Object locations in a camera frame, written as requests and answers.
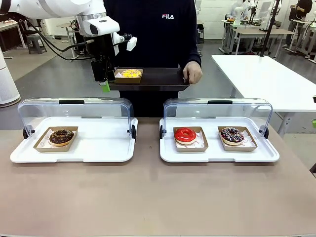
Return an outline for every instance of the person's hand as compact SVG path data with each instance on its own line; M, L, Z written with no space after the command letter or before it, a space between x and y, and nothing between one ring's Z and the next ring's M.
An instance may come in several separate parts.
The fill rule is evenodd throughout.
M296 10L304 12L304 9L300 8L299 6L296 8Z
M183 69L183 75L185 80L189 79L190 84L196 84L201 79L203 73L200 65L195 61L191 61Z

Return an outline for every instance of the display case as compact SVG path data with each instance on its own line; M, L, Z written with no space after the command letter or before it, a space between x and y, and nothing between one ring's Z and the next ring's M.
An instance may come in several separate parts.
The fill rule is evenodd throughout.
M24 141L11 154L13 162L123 162L133 156L137 119L126 99L32 98L21 102L18 112ZM36 149L51 127L78 129L68 151Z
M268 124L272 106L262 99L170 99L164 104L164 118L160 120L160 156L167 162L274 162L277 150L268 140ZM208 147L204 152L179 152L175 128L201 127ZM223 143L221 130L242 128L249 144L229 146Z

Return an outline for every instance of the kraft paper box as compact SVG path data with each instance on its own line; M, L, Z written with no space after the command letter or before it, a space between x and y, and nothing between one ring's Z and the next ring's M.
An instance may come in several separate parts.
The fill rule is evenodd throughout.
M49 137L51 134L58 130L69 130L74 133L74 136L70 140L70 142L62 147L55 147L52 144L49 143ZM43 152L67 152L69 151L72 143L74 142L74 139L76 138L78 134L78 127L49 127L44 134L39 138L39 140L35 143L33 146L34 149L37 151L43 153Z
M123 69L123 68L118 68L115 73L115 83L116 84L140 84L142 75L143 75L143 69L136 69L139 70L141 72L140 77L138 78L123 78L123 77L118 77L118 74L122 73L123 71L128 70L128 69Z
M223 138L221 136L221 131L226 127L233 127L237 128L240 132L244 135L244 140L240 145L237 146L230 146L226 143L224 143ZM227 152L252 152L254 151L258 146L255 140L253 139L251 133L249 132L247 127L236 127L236 126L226 126L226 127L218 127L218 134L222 141L224 150Z
M173 137L174 137L175 132L179 128L183 128L183 127L173 128ZM206 149L208 148L208 143L207 143L207 139L206 139L203 129L201 127L187 127L187 128L196 132L197 140L193 142L192 144L183 145L183 144L178 143L176 139L174 138L177 152L205 152Z

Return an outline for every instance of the white cylinder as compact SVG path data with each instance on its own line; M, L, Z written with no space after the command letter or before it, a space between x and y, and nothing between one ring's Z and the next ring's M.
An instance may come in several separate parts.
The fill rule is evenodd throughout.
M13 105L21 99L18 89L0 49L0 108Z

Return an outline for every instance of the person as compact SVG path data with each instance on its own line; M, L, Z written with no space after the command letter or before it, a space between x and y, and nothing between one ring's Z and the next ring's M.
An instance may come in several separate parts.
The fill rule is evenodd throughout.
M119 34L137 37L132 51L119 47L115 66L180 68L190 84L202 77L197 50L197 15L194 0L105 0L107 15L117 21ZM131 101L137 117L162 117L163 104L178 98L177 91L120 91Z
M237 0L232 6L230 13L226 15L227 18L236 18L236 7L240 6L243 8L243 11L241 13L241 20L248 20L251 14L251 11L248 11L252 5L254 5L254 1L252 0L249 2L249 0Z
M297 34L298 38L300 37L303 24L297 23L293 20L303 20L306 17L306 14L309 13L312 9L313 2L312 0L299 0L296 5L291 5L291 12L289 15L289 21L290 25L288 26L289 31L294 31L297 26ZM285 40L285 45L283 45L284 48L288 48L291 45L292 35L287 35Z

